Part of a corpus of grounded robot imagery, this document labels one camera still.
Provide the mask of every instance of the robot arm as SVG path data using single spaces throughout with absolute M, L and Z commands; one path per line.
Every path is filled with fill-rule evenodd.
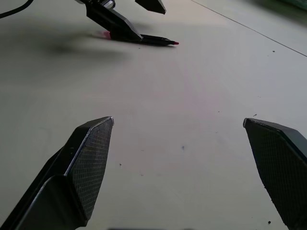
M 76 0 L 86 5 L 86 16 L 98 23 L 114 37 L 141 41 L 143 37 L 124 16 L 114 10 L 115 0 Z M 166 10 L 161 0 L 136 0 L 145 9 L 165 14 Z

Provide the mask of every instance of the black marker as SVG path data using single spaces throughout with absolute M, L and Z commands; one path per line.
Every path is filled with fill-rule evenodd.
M 179 42 L 171 41 L 165 37 L 157 37 L 157 36 L 150 36 L 141 34 L 142 40 L 141 41 L 134 41 L 129 40 L 126 38 L 120 38 L 118 35 L 111 34 L 109 31 L 105 31 L 103 33 L 106 38 L 124 41 L 124 42 L 132 42 L 132 43 L 138 43 L 138 44 L 148 44 L 153 46 L 168 46 L 168 45 L 178 45 Z
M 141 34 L 143 39 L 139 43 L 156 45 L 156 46 L 168 46 L 168 45 L 178 45 L 179 42 L 171 41 L 165 37 L 156 37 L 150 35 Z

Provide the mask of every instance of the black cable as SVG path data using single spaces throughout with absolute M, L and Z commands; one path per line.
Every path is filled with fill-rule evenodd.
M 13 15 L 13 14 L 16 14 L 16 13 L 20 12 L 20 11 L 23 11 L 25 8 L 27 8 L 29 5 L 31 5 L 31 3 L 32 3 L 33 1 L 34 1 L 34 0 L 28 0 L 24 5 L 22 5 L 22 6 L 18 7 L 18 8 L 16 8 L 16 9 L 14 9 L 14 10 L 7 11 L 7 12 L 5 12 L 5 13 L 1 13 L 1 14 L 0 14 L 0 19 L 1 19 L 1 18 L 5 18 L 5 17 L 7 17 L 7 16 L 11 16 L 11 15 Z

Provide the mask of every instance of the tabletop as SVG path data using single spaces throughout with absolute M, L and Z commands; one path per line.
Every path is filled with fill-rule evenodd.
M 307 136 L 306 57 L 191 0 L 164 4 L 166 15 L 116 9 L 176 47 L 94 38 L 103 29 L 72 0 L 0 20 L 0 224 L 77 126 L 110 115 L 88 230 L 287 229 L 242 123 Z

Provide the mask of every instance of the marker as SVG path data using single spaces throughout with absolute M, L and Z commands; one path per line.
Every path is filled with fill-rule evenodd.
M 108 39 L 114 39 L 114 40 L 126 41 L 138 44 L 148 44 L 153 46 L 179 45 L 179 42 L 171 41 L 165 37 L 150 36 L 145 34 L 141 35 L 143 38 L 141 41 L 134 41 L 125 38 L 120 38 L 118 35 L 111 34 L 109 31 L 105 31 L 103 34 Z
M 156 45 L 156 46 L 168 46 L 168 45 L 179 45 L 179 42 L 171 41 L 165 37 L 156 37 L 150 35 L 141 35 L 143 39 L 139 43 Z

